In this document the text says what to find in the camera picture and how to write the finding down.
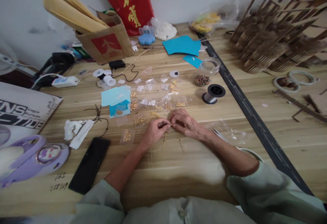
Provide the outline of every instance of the black tape strip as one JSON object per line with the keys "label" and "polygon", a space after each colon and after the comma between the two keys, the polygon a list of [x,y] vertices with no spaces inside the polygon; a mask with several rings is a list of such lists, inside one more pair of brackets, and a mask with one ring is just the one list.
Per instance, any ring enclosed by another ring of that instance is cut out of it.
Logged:
{"label": "black tape strip", "polygon": [[301,178],[297,170],[294,168],[291,161],[288,159],[282,148],[279,146],[278,142],[270,133],[269,129],[266,127],[265,123],[261,120],[260,116],[253,108],[250,101],[246,98],[242,89],[239,87],[239,85],[233,78],[232,74],[226,68],[224,62],[218,56],[218,54],[216,53],[210,42],[203,41],[206,40],[203,34],[197,33],[197,35],[199,39],[201,39],[202,44],[208,47],[206,49],[208,55],[210,57],[217,58],[221,61],[221,66],[219,70],[220,75],[224,79],[229,90],[231,91],[238,105],[242,109],[244,115],[249,120],[249,123],[251,124],[253,130],[255,131],[256,135],[260,139],[262,145],[266,149],[268,155],[274,162],[276,168],[282,171],[283,173],[285,173],[286,175],[288,175],[303,192],[313,196],[312,191],[309,189],[307,184]]}

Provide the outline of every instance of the red banner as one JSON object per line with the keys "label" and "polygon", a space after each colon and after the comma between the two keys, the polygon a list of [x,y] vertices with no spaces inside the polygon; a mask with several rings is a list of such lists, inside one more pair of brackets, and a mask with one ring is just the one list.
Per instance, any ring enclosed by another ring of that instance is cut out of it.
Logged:
{"label": "red banner", "polygon": [[154,17],[150,0],[108,0],[122,18],[129,36],[139,35],[139,28]]}

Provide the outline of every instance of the hand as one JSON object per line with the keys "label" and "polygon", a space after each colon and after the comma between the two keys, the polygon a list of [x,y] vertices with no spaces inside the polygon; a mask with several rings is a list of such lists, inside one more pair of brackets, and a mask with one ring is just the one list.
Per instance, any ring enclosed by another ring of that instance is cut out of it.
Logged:
{"label": "hand", "polygon": [[171,123],[167,119],[152,119],[147,127],[145,135],[143,136],[141,144],[144,145],[145,148],[151,147],[161,137],[163,137],[166,132],[169,133],[168,130],[170,126]]}
{"label": "hand", "polygon": [[174,129],[181,132],[185,136],[196,140],[204,141],[206,134],[210,133],[210,131],[201,126],[184,109],[173,111],[170,120]]}

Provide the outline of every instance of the light green shirt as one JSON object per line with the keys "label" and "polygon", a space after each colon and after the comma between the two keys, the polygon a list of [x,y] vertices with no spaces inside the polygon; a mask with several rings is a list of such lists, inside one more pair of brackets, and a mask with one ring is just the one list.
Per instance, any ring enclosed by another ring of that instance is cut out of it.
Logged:
{"label": "light green shirt", "polygon": [[196,197],[168,199],[125,215],[119,193],[102,180],[76,205],[71,224],[132,223],[327,223],[322,201],[302,192],[284,173],[260,162],[246,177],[229,176],[234,205]]}

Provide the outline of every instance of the glass jar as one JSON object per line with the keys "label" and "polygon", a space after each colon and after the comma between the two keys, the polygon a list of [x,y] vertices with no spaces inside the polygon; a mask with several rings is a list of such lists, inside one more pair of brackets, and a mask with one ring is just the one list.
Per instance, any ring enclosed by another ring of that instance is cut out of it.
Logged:
{"label": "glass jar", "polygon": [[198,86],[205,86],[211,83],[211,79],[219,72],[220,60],[210,57],[205,59],[199,66],[195,75],[195,83]]}

